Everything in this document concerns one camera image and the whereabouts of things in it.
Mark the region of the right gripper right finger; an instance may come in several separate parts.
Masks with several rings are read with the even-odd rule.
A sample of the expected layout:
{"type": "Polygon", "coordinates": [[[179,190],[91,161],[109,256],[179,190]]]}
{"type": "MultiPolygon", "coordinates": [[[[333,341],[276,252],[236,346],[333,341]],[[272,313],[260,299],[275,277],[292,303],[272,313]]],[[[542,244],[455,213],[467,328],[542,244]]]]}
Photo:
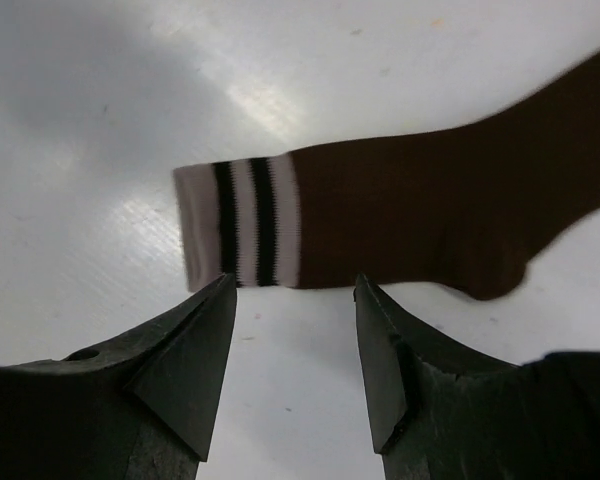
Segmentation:
{"type": "Polygon", "coordinates": [[[600,352],[513,365],[471,349],[359,276],[356,328],[389,479],[600,479],[600,352]]]}

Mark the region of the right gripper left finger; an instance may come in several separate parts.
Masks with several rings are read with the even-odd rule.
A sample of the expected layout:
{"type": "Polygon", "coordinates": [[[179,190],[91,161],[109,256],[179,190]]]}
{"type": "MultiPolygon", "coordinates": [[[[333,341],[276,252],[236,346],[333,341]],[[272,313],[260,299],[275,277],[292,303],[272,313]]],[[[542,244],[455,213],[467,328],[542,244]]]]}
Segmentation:
{"type": "Polygon", "coordinates": [[[62,360],[0,366],[0,479],[192,479],[209,455],[237,303],[224,275],[62,360]]]}

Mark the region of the dark brown sock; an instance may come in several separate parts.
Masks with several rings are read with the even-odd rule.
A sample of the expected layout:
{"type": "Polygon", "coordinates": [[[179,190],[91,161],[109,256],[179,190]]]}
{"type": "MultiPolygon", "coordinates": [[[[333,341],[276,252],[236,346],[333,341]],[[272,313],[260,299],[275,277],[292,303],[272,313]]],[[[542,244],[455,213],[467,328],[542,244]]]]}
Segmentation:
{"type": "Polygon", "coordinates": [[[461,127],[177,168],[191,290],[432,282],[478,300],[600,209],[600,51],[461,127]]]}

